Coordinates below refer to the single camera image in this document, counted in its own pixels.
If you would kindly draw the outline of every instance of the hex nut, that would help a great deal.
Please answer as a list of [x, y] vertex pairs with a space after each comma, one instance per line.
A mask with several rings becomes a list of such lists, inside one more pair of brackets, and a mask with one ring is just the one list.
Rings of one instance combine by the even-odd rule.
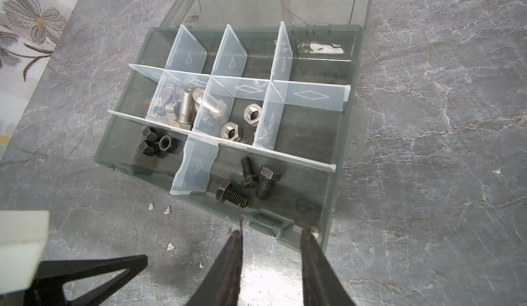
[[260, 174], [265, 178], [274, 181], [279, 181], [280, 178], [282, 178], [282, 174], [278, 172], [278, 170], [267, 164], [262, 165], [262, 170], [260, 171]]
[[156, 144], [149, 142], [148, 140], [143, 140], [141, 144], [139, 144], [139, 149], [146, 156], [154, 156], [159, 150]]
[[252, 127], [258, 126], [260, 122], [260, 116], [262, 112], [262, 107], [258, 104], [250, 104], [245, 108], [243, 112], [243, 118], [245, 122], [249, 123]]
[[171, 153], [176, 149], [175, 138], [171, 136], [162, 136], [159, 139], [159, 150]]
[[145, 140], [151, 143], [155, 143], [159, 140], [159, 138], [161, 138], [161, 132], [156, 128], [146, 126], [143, 129], [143, 137]]
[[241, 129], [236, 123], [228, 122], [221, 128], [221, 137], [238, 142], [241, 140]]
[[258, 185], [258, 176], [254, 174], [251, 176], [244, 177], [241, 183], [245, 188], [254, 187]]
[[230, 182], [230, 180], [222, 181], [220, 186], [218, 187], [218, 190], [216, 191], [216, 200], [220, 202], [225, 202], [225, 200], [227, 199], [225, 191], [227, 191], [227, 189], [231, 186], [232, 183]]

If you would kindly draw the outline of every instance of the black hex nut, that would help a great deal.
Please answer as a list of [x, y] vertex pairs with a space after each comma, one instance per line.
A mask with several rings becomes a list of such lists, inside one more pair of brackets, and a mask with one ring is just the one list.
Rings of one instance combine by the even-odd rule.
[[143, 130], [143, 137], [145, 140], [155, 143], [161, 138], [161, 132], [154, 127], [146, 126]]
[[159, 151], [158, 146], [148, 140], [143, 140], [141, 144], [139, 144], [139, 149], [146, 156], [154, 156]]

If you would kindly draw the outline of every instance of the bolt head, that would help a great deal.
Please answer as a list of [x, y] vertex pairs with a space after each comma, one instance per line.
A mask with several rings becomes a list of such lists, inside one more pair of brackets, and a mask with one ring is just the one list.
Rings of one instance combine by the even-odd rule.
[[139, 149], [146, 156], [154, 156], [155, 153], [158, 152], [158, 146], [148, 140], [143, 140], [141, 144], [139, 144]]
[[161, 132], [159, 132], [159, 130], [156, 128], [146, 126], [143, 129], [143, 137], [145, 140], [155, 143], [159, 140], [159, 138], [161, 138]]
[[262, 170], [260, 172], [262, 176], [264, 176], [267, 179], [279, 181], [280, 178], [282, 178], [282, 174], [278, 172], [274, 167], [264, 164], [262, 165]]
[[194, 91], [192, 91], [192, 98], [195, 102], [198, 104], [201, 104], [201, 99], [203, 99], [203, 94], [205, 91], [201, 88], [195, 88]]
[[216, 200], [220, 202], [224, 202], [227, 199], [227, 196], [225, 195], [225, 191], [227, 191], [227, 189], [231, 186], [232, 186], [232, 183], [230, 180], [225, 179], [224, 181], [222, 181], [220, 186], [218, 187], [218, 190], [216, 191]]
[[174, 122], [172, 122], [171, 125], [174, 126], [174, 127], [178, 127], [180, 129], [183, 129], [183, 130], [191, 130], [192, 129], [192, 124], [183, 124], [183, 123], [180, 123], [177, 119], [175, 119]]
[[251, 187], [254, 187], [256, 185], [258, 185], [258, 176], [257, 175], [252, 175], [252, 176], [247, 176], [245, 178], [243, 178], [242, 180], [242, 184], [245, 188], [251, 188]]

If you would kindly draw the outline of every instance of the marble countertop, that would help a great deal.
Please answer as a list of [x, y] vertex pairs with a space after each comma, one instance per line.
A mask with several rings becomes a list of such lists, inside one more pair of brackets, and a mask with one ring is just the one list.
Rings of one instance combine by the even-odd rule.
[[[51, 213], [46, 259], [148, 255], [105, 305], [184, 305], [234, 228], [93, 161], [173, 1], [79, 0], [0, 162], [0, 209]], [[527, 302], [526, 16], [527, 0], [372, 0], [365, 152], [326, 251], [358, 305]], [[244, 235], [239, 304], [302, 304], [300, 254]]]

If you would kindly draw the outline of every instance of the compartment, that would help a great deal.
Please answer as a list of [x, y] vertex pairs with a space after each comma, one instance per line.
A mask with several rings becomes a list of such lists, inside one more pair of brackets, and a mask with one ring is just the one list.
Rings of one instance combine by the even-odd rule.
[[[266, 201], [255, 197], [255, 188], [240, 187], [243, 179], [240, 160], [243, 156], [251, 158], [255, 172], [260, 172], [263, 164], [280, 170], [282, 178], [275, 183]], [[279, 243], [298, 250], [302, 228], [312, 227], [318, 232], [326, 230], [324, 213], [332, 199], [327, 195], [333, 185], [334, 173], [220, 145], [211, 167], [207, 195], [214, 197], [224, 179], [231, 180], [249, 198], [247, 207], [240, 209], [243, 219], [254, 229], [275, 236]], [[222, 207], [222, 212], [229, 213], [228, 218], [233, 222], [238, 221], [238, 208], [234, 204], [218, 202], [218, 207]]]
[[[177, 30], [178, 28], [151, 28], [135, 62], [138, 69], [154, 67], [157, 73], [162, 74]], [[153, 76], [147, 77], [148, 75], [144, 76], [140, 72], [131, 70], [115, 111], [137, 117], [146, 116], [159, 80]]]
[[146, 119], [181, 128], [175, 120], [181, 107], [183, 90], [204, 88], [210, 76], [205, 74], [164, 71], [148, 107]]
[[336, 163], [349, 85], [270, 82], [254, 145], [323, 163]]
[[223, 126], [233, 122], [242, 131], [240, 142], [252, 144], [256, 128], [245, 121], [244, 112], [252, 104], [261, 108], [268, 85], [269, 81], [263, 79], [213, 76], [205, 89], [193, 131], [221, 138]]
[[104, 147], [97, 149], [95, 160], [100, 165], [117, 169], [169, 192], [174, 175], [183, 161], [183, 145], [187, 135], [156, 127], [162, 134], [176, 138], [177, 148], [172, 153], [163, 154], [163, 158], [147, 156], [139, 149], [139, 144], [144, 140], [144, 127], [139, 122], [112, 115], [101, 141]]

